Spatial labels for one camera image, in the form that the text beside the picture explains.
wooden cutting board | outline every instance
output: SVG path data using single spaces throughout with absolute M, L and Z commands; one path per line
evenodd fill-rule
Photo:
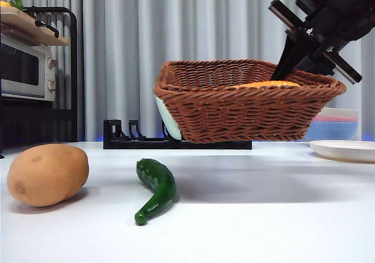
M 0 21 L 10 28 L 24 33 L 28 38 L 35 39 L 36 43 L 58 46 L 70 44 L 69 40 L 63 36 L 56 38 L 50 29 L 35 26 L 34 18 L 15 7 L 0 6 Z

oven window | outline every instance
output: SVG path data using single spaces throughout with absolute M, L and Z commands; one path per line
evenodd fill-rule
M 0 75 L 4 80 L 33 86 L 39 84 L 39 59 L 34 55 L 1 43 L 0 67 Z

blue bowl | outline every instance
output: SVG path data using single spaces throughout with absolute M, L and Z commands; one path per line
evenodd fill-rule
M 312 121 L 305 137 L 299 141 L 353 140 L 358 122 Z

oven door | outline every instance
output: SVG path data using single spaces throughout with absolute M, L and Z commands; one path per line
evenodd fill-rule
M 47 46 L 31 47 L 1 35 L 1 95 L 46 100 L 45 72 L 50 57 Z

toaster oven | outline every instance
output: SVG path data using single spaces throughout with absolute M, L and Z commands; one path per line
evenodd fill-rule
M 49 46 L 29 46 L 1 34 L 1 96 L 54 101 L 55 67 Z

